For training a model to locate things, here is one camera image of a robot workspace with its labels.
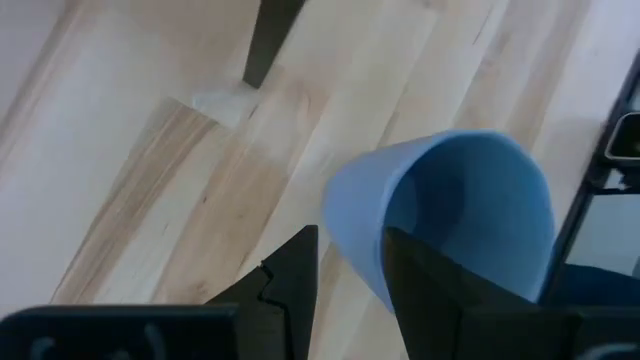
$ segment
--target black table leg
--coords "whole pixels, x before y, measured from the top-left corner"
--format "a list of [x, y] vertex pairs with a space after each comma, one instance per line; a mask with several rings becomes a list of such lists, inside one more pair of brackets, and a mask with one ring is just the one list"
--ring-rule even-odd
[[253, 30], [243, 80], [262, 86], [305, 0], [262, 0]]

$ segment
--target blue plastic cup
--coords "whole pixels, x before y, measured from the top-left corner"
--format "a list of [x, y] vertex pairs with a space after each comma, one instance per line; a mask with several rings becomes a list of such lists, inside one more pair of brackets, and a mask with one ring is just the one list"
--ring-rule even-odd
[[532, 302], [554, 242], [542, 172], [515, 141], [492, 131], [447, 131], [364, 154], [328, 182], [323, 212], [341, 254], [390, 311], [385, 227]]

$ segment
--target black metal frame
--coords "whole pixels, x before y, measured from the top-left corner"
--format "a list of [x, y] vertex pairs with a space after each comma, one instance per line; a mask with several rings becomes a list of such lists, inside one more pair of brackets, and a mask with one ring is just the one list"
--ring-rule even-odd
[[591, 161], [585, 171], [582, 182], [558, 238], [556, 239], [551, 268], [547, 286], [543, 290], [541, 303], [547, 303], [554, 293], [559, 279], [562, 277], [563, 265], [571, 252], [578, 231], [587, 214], [594, 196], [640, 194], [640, 187], [631, 187], [626, 190], [605, 189], [605, 184], [610, 170], [618, 169], [623, 174], [637, 173], [637, 163], [630, 161], [614, 161], [605, 156], [605, 150], [613, 135], [618, 120], [627, 113], [633, 112], [631, 100], [634, 89], [640, 86], [640, 52], [631, 65], [631, 69], [620, 90], [618, 98], [611, 109], [609, 119], [605, 123], [600, 139], [591, 157]]

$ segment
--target cup rim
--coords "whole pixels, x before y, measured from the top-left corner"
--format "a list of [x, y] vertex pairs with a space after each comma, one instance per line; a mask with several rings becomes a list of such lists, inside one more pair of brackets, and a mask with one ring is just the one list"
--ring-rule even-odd
[[[384, 291], [384, 302], [388, 301], [390, 310], [392, 310], [393, 308], [393, 304], [391, 303], [391, 296], [389, 295], [389, 290], [387, 288], [387, 283], [386, 280], [384, 278], [384, 261], [382, 259], [383, 256], [383, 251], [382, 251], [382, 241], [384, 238], [384, 231], [385, 231], [385, 226], [384, 226], [384, 219], [387, 215], [387, 210], [389, 207], [389, 203], [391, 202], [391, 198], [393, 196], [393, 193], [395, 192], [395, 190], [398, 187], [398, 184], [400, 183], [400, 181], [402, 180], [402, 178], [406, 175], [406, 173], [411, 169], [411, 167], [413, 167], [413, 165], [415, 165], [415, 163], [420, 160], [423, 156], [425, 156], [425, 154], [427, 154], [429, 151], [432, 151], [434, 148], [441, 146], [447, 142], [450, 142], [452, 140], [457, 140], [460, 138], [486, 138], [486, 139], [490, 139], [493, 141], [496, 141], [500, 144], [503, 144], [507, 147], [512, 148], [513, 150], [515, 150], [515, 152], [518, 154], [518, 156], [523, 160], [523, 162], [529, 166], [531, 168], [532, 171], [536, 172], [539, 175], [539, 178], [542, 179], [541, 181], [541, 186], [542, 186], [542, 190], [546, 193], [546, 194], [550, 194], [549, 191], [549, 184], [546, 181], [546, 178], [544, 176], [544, 173], [542, 172], [542, 170], [540, 169], [540, 167], [536, 164], [536, 162], [533, 160], [533, 158], [528, 154], [528, 152], [523, 149], [520, 144], [518, 144], [515, 140], [513, 140], [511, 137], [495, 131], [495, 130], [490, 130], [490, 129], [478, 129], [478, 130], [464, 130], [464, 129], [460, 129], [460, 130], [447, 130], [444, 132], [440, 132], [440, 133], [436, 133], [433, 134], [429, 137], [426, 138], [418, 138], [418, 139], [414, 139], [414, 140], [410, 140], [409, 142], [422, 142], [425, 139], [429, 139], [429, 141], [424, 142], [423, 146], [421, 147], [420, 151], [416, 151], [415, 155], [412, 157], [407, 158], [405, 161], [402, 162], [402, 164], [400, 164], [397, 168], [396, 171], [394, 171], [394, 173], [392, 175], [389, 176], [390, 181], [386, 184], [383, 194], [381, 196], [381, 200], [380, 201], [380, 206], [378, 207], [378, 211], [377, 211], [377, 215], [376, 215], [376, 224], [380, 224], [380, 228], [377, 231], [377, 236], [375, 238], [375, 244], [374, 244], [374, 251], [376, 251], [375, 254], [375, 268], [377, 269], [375, 271], [376, 273], [376, 277], [377, 277], [377, 282], [379, 284], [383, 285], [383, 291]], [[551, 223], [551, 227], [552, 227], [552, 231], [554, 231], [553, 229], [555, 228], [554, 225], [554, 219], [553, 219], [553, 209], [551, 206], [551, 199], [550, 196], [546, 196], [542, 199], [542, 201], [545, 202], [544, 206], [546, 208], [548, 208], [550, 211], [549, 213], [550, 215], [550, 223]]]

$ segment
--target wooden floor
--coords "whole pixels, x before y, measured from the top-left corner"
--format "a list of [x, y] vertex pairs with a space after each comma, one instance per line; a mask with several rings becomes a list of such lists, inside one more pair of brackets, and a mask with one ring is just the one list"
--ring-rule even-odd
[[495, 128], [539, 162], [561, 224], [640, 47], [637, 0], [308, 0], [255, 91], [258, 4], [2, 0], [0, 19], [47, 20], [0, 24], [2, 314], [202, 303], [315, 223], [310, 358], [406, 358], [329, 245], [327, 179], [378, 146]]

